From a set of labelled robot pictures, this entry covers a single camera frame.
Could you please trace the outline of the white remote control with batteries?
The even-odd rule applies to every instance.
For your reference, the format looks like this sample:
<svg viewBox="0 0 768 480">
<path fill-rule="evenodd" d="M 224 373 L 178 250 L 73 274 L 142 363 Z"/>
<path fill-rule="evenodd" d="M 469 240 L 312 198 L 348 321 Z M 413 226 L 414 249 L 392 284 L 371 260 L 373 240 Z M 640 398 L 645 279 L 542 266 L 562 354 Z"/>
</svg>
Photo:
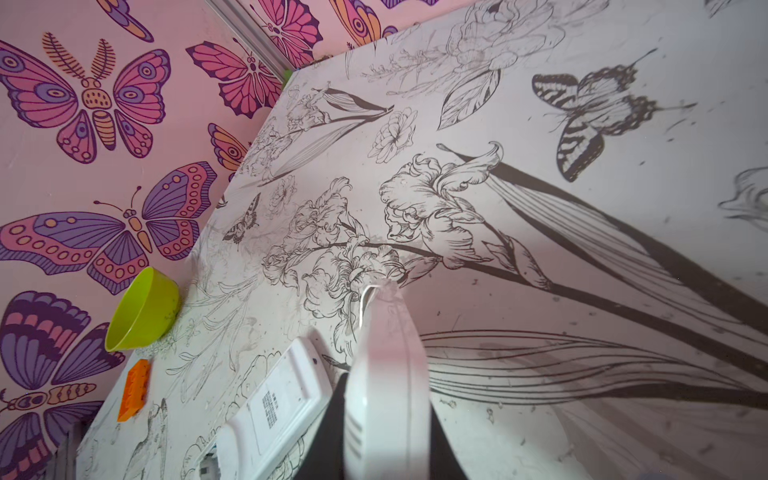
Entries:
<svg viewBox="0 0 768 480">
<path fill-rule="evenodd" d="M 298 337 L 255 393 L 219 431 L 222 479 L 266 479 L 332 397 L 329 377 L 309 339 Z"/>
</svg>

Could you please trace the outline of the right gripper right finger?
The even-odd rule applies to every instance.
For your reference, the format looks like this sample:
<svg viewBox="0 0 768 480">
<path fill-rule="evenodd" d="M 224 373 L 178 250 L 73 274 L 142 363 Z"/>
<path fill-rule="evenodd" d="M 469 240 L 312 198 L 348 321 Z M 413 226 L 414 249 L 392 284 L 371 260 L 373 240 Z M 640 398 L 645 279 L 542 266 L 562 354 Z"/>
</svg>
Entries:
<svg viewBox="0 0 768 480">
<path fill-rule="evenodd" d="M 434 409 L 430 420 L 430 480 L 467 480 Z"/>
</svg>

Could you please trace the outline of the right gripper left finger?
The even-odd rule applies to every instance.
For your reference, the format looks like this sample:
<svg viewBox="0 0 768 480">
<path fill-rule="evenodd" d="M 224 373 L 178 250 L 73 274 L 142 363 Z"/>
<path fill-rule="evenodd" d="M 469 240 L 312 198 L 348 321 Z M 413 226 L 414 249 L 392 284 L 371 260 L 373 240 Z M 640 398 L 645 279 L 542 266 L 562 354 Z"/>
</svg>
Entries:
<svg viewBox="0 0 768 480">
<path fill-rule="evenodd" d="M 341 480 L 344 478 L 344 395 L 347 380 L 347 373 L 340 376 L 294 480 Z"/>
</svg>

